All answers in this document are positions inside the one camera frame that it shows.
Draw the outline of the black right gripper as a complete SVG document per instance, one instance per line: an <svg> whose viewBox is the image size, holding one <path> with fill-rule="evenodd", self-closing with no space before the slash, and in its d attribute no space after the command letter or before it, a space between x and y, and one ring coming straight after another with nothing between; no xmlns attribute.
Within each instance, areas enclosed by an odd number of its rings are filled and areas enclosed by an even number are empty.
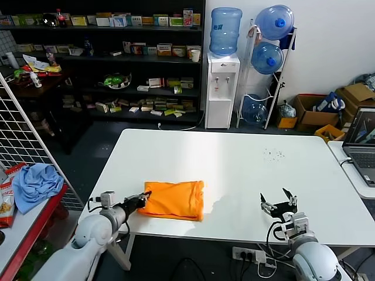
<svg viewBox="0 0 375 281"><path fill-rule="evenodd" d="M298 211L297 207L297 196L294 196L289 190L283 188L283 192L288 198L288 202L282 202L277 204L269 203L262 193L260 193L261 209L264 212L270 212L272 218L278 218L281 221L287 221L289 214L295 214Z"/></svg>

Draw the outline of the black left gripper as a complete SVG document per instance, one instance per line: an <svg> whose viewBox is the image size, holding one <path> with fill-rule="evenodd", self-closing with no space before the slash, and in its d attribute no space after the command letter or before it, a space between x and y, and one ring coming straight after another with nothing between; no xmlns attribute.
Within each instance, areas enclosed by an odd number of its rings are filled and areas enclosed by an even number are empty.
<svg viewBox="0 0 375 281"><path fill-rule="evenodd" d="M124 205L126 210L137 210L138 208L144 208L146 206L147 199L152 194L152 191L146 191L140 195L133 195L131 197L124 198Z"/></svg>

